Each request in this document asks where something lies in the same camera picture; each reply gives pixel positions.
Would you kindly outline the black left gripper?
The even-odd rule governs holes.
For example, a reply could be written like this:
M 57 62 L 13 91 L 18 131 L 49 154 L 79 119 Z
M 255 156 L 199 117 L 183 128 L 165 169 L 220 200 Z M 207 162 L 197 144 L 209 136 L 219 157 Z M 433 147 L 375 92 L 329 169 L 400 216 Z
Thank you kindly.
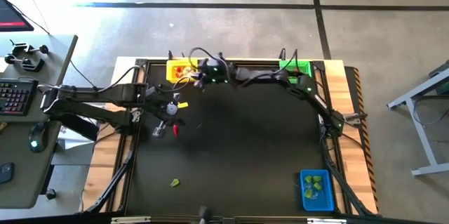
M 172 98 L 167 98 L 166 93 L 153 86 L 147 89 L 147 111 L 160 119 L 161 122 L 152 132 L 155 138 L 163 138 L 166 126 L 185 126 L 183 119 L 177 117 L 177 93 Z

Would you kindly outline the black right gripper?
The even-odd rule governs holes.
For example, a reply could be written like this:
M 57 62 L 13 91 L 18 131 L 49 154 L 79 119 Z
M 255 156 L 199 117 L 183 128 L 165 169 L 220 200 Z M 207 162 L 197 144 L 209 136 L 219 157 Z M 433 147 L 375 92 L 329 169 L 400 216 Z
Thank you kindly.
M 200 60 L 200 69 L 192 72 L 191 78 L 200 79 L 195 81 L 195 87 L 201 93 L 208 84 L 232 84 L 229 65 L 221 55 Z

